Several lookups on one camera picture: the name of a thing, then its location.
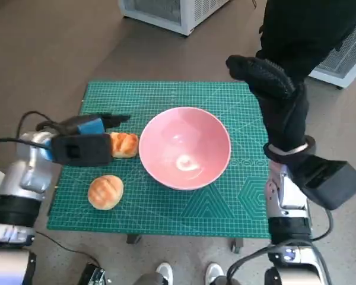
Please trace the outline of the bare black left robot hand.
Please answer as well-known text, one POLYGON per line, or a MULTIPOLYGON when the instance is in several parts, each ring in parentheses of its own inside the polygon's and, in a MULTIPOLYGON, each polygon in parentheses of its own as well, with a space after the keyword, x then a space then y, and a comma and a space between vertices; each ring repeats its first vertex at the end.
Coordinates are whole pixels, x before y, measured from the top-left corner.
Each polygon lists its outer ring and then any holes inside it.
POLYGON ((59 124, 66 135, 103 134, 107 129, 119 127, 130 118, 130 115, 92 113, 74 116, 59 124))

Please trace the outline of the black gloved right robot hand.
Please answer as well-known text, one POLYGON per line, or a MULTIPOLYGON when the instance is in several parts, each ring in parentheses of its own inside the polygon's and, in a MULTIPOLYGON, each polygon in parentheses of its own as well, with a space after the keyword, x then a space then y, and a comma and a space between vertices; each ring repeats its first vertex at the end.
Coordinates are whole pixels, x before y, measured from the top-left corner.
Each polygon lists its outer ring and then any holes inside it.
POLYGON ((304 145, 309 109, 304 83, 267 59, 231 55, 225 64, 230 76, 247 83, 258 100, 268 143, 284 152, 304 145))

